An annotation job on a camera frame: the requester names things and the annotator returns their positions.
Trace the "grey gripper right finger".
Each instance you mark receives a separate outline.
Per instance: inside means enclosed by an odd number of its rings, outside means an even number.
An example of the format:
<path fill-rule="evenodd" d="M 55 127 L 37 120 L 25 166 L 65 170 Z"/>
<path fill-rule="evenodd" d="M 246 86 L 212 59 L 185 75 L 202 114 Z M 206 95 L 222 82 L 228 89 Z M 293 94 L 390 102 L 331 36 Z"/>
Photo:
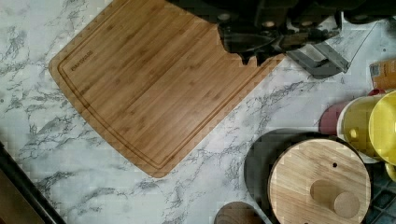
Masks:
<path fill-rule="evenodd" d="M 328 78 L 345 73 L 350 62 L 326 42 L 287 52 L 287 55 L 299 64 L 313 78 Z"/>

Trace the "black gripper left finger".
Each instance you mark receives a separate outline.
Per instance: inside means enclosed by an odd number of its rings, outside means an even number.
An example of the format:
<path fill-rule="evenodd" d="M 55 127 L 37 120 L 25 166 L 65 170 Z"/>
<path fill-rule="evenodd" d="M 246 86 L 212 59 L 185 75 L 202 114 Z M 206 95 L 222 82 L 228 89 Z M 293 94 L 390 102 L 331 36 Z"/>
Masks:
<path fill-rule="evenodd" d="M 277 55 L 272 44 L 280 38 L 278 30 L 263 30 L 249 22 L 223 22 L 218 24 L 218 32 L 224 49 L 237 54 L 243 65 L 255 57 L 257 65 L 261 66 Z"/>

